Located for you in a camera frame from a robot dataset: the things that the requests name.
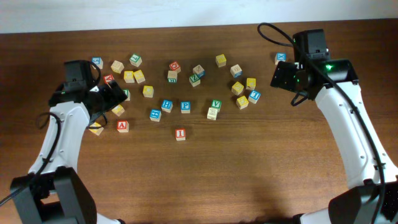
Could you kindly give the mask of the red letter A block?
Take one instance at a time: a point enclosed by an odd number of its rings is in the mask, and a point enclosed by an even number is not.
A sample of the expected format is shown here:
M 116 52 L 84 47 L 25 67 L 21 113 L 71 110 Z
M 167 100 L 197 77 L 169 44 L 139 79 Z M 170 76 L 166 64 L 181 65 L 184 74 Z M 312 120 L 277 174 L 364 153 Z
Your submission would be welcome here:
M 128 133 L 129 132 L 129 123 L 126 120 L 118 121 L 116 129 L 120 133 Z

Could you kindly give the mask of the red letter I block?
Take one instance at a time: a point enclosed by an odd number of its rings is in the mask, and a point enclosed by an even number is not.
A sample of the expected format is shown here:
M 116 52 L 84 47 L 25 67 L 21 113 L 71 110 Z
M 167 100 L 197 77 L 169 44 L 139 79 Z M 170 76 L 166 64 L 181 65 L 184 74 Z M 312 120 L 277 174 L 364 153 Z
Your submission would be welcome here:
M 184 141 L 186 140 L 186 131 L 185 129 L 176 129 L 175 130 L 175 138 L 177 141 Z

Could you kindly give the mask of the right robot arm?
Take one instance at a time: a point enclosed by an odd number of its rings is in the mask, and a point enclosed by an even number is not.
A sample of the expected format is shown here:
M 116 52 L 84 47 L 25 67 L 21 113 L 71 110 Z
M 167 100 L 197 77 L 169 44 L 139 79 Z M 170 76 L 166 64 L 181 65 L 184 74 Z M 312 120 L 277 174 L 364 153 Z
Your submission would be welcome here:
M 295 62 L 279 62 L 271 86 L 295 93 L 292 106 L 313 100 L 332 131 L 348 191 L 327 208 L 293 223 L 397 223 L 397 166 L 384 150 L 363 104 L 359 78 L 347 59 L 332 60 L 321 29 L 287 37 Z

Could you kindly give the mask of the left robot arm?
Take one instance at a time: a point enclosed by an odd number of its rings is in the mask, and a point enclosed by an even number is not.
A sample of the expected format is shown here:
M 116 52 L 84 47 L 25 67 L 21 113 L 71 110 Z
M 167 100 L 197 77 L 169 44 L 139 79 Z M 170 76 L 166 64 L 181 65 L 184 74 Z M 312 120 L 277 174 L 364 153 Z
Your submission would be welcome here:
M 92 61 L 65 62 L 66 80 L 49 99 L 50 110 L 41 128 L 47 128 L 39 155 L 28 174 L 12 180 L 10 194 L 22 223 L 122 223 L 98 213 L 96 204 L 77 174 L 85 130 L 126 100 L 120 86 L 101 84 Z

